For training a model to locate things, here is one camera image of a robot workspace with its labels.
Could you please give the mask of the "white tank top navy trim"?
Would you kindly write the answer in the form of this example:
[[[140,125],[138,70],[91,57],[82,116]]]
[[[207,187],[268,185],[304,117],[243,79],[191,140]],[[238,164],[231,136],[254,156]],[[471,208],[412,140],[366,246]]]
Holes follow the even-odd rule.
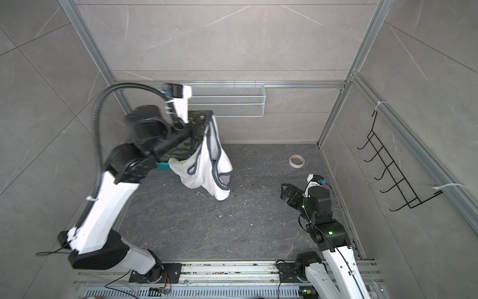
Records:
[[[168,164],[189,189],[203,187],[218,201],[229,197],[233,167],[220,143],[215,117],[206,126],[202,143],[192,156],[183,161],[170,158]]]

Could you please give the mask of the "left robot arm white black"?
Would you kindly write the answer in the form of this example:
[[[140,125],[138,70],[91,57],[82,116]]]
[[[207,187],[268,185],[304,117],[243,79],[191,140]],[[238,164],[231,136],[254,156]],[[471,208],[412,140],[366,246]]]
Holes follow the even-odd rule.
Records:
[[[127,242],[113,225],[160,159],[182,142],[203,137],[212,116],[210,110],[193,111],[188,113],[187,122],[170,124],[155,105],[140,106],[126,116],[133,142],[115,147],[107,160],[99,160],[100,183],[87,198],[85,214],[72,229],[58,236],[59,242],[71,250],[68,261],[72,268],[108,270],[120,266],[139,275],[143,283],[164,278],[158,256]]]

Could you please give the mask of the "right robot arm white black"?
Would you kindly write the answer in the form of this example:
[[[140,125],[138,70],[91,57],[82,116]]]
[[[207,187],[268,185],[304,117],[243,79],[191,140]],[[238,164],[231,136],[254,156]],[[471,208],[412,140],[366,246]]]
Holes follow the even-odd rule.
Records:
[[[297,255],[297,277],[311,283],[320,299],[369,299],[352,243],[343,225],[333,218],[330,191],[314,181],[304,191],[285,183],[281,199],[307,221],[305,229],[321,252]]]

